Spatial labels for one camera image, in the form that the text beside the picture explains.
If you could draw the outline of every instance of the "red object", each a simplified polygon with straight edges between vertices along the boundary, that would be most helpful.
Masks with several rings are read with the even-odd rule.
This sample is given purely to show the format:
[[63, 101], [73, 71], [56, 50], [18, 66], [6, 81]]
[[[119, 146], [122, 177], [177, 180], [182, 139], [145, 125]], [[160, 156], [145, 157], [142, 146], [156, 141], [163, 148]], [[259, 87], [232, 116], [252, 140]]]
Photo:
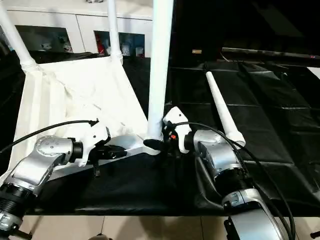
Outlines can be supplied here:
[[96, 40], [96, 46], [98, 47], [98, 53], [99, 54], [104, 54], [105, 53], [105, 48], [104, 45], [101, 43], [100, 36], [95, 35], [95, 40]]

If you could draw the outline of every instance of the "cabinet door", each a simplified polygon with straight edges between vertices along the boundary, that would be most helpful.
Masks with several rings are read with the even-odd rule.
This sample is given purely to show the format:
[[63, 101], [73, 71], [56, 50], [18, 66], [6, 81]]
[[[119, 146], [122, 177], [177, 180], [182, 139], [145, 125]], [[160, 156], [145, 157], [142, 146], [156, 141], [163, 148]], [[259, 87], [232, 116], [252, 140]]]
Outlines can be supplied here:
[[26, 29], [26, 26], [35, 26], [34, 32], [37, 32], [41, 27], [52, 28], [46, 29], [45, 32], [47, 33], [50, 32], [50, 30], [58, 33], [64, 31], [70, 41], [73, 53], [85, 52], [77, 17], [74, 14], [11, 10], [8, 11], [8, 14], [13, 24], [18, 26], [18, 30], [19, 28]]
[[[101, 44], [108, 48], [109, 36], [109, 20], [106, 16], [88, 16], [77, 15], [82, 40], [86, 52], [98, 53], [97, 40], [101, 39]], [[143, 49], [143, 54], [146, 58], [151, 56], [151, 42], [152, 42], [152, 20], [117, 18], [120, 49], [124, 53], [124, 48], [131, 48], [131, 53], [135, 54], [136, 50]]]

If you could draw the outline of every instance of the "robotic arm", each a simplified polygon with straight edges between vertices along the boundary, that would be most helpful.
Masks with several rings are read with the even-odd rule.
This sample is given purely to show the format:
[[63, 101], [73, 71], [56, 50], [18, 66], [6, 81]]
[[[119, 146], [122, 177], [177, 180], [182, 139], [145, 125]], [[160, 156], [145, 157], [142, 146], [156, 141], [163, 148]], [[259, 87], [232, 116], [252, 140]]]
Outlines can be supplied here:
[[87, 164], [90, 151], [110, 140], [109, 131], [101, 123], [91, 127], [82, 141], [73, 138], [44, 136], [33, 151], [23, 158], [0, 186], [0, 237], [14, 235], [23, 216], [39, 195], [57, 166]]
[[[174, 107], [163, 121], [167, 125], [165, 128], [170, 128], [170, 125], [187, 122], [188, 119]], [[222, 196], [223, 208], [229, 216], [224, 222], [228, 240], [287, 239], [224, 138], [212, 130], [192, 132], [189, 125], [176, 126], [169, 130], [169, 136], [173, 131], [180, 151], [195, 152]]]

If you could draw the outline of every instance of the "white cabinet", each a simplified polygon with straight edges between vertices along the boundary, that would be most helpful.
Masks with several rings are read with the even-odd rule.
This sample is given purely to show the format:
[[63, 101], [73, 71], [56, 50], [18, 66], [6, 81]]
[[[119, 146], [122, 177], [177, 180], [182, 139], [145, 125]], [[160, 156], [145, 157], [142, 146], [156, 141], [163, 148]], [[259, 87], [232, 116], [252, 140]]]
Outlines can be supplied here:
[[39, 26], [65, 29], [72, 51], [74, 53], [85, 52], [77, 17], [74, 14], [12, 10], [9, 10], [8, 14], [12, 22], [18, 26]]
[[[98, 32], [109, 32], [109, 21], [106, 16], [88, 16], [77, 15], [79, 28], [82, 35], [82, 41], [86, 52], [98, 53], [97, 39]], [[151, 56], [151, 42], [152, 42], [152, 20], [145, 19], [130, 19], [117, 18], [118, 32], [120, 38], [120, 48], [124, 45], [124, 39], [140, 37], [138, 45], [131, 46], [131, 52], [135, 51], [136, 47], [142, 47], [144, 56], [149, 58]]]
[[[36, 46], [39, 49], [41, 42], [32, 34], [40, 39], [41, 36], [44, 39], [67, 36], [73, 53], [98, 53], [97, 35], [104, 38], [106, 45], [109, 36], [107, 0], [101, 3], [87, 3], [86, 0], [2, 1], [29, 50], [37, 50]], [[132, 55], [136, 49], [143, 49], [143, 55], [150, 57], [153, 1], [115, 0], [115, 3], [121, 50], [126, 45], [123, 49], [130, 48]]]

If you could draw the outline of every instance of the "white tube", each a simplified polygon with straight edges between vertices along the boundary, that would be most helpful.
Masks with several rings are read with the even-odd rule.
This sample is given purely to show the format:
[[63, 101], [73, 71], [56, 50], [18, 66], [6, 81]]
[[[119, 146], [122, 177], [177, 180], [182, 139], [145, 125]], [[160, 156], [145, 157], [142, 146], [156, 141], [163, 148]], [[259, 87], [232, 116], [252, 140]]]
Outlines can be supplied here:
[[120, 50], [118, 23], [117, 23], [117, 10], [115, 0], [107, 0], [108, 7], [108, 20], [110, 24], [110, 45], [111, 45], [111, 58], [119, 59], [123, 64], [123, 56]]
[[5, 36], [20, 59], [22, 70], [36, 70], [37, 63], [30, 56], [26, 45], [16, 29], [16, 26], [11, 22], [2, 0], [0, 0], [0, 25], [5, 33]]
[[238, 131], [237, 126], [229, 112], [229, 109], [224, 101], [224, 98], [221, 95], [221, 92], [218, 88], [218, 85], [215, 81], [214, 76], [210, 71], [206, 74], [206, 79], [208, 80], [210, 90], [213, 96], [213, 100], [218, 110], [218, 114], [224, 129], [226, 137], [234, 142], [237, 142], [241, 146], [246, 145], [246, 141], [241, 132]]
[[174, 0], [153, 0], [148, 138], [162, 140]]

